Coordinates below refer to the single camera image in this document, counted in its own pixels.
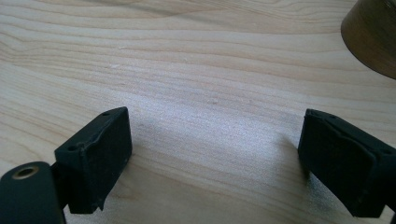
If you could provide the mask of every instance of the light wooden table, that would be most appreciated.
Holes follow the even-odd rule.
[[[304,112],[396,147],[396,80],[347,50],[354,0],[1,0],[0,173],[128,106],[134,155],[69,223],[389,223],[354,218],[298,162]]]

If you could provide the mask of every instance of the wooden bowl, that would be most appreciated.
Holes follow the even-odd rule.
[[[344,18],[341,34],[362,63],[396,78],[396,0],[359,0]]]

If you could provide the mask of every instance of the wooden surface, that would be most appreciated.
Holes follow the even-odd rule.
[[[354,218],[296,147],[305,110],[396,147],[396,81],[340,35],[350,0],[0,1],[0,173],[128,106],[134,155],[69,223],[389,223]]]

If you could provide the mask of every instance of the black plastic part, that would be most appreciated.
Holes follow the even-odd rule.
[[[396,209],[396,149],[334,115],[307,109],[300,161],[354,217]]]
[[[55,150],[52,169],[60,206],[68,203],[75,214],[103,209],[131,154],[128,109],[120,107],[96,117]]]
[[[18,166],[3,175],[0,183],[0,223],[65,223],[47,163]]]

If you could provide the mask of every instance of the clamp jaw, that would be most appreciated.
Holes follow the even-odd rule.
[[[396,211],[396,149],[334,115],[307,109],[300,161],[354,217]]]
[[[0,181],[0,223],[65,223],[74,214],[103,210],[132,154],[128,109],[109,110],[55,150],[56,162],[20,165]]]

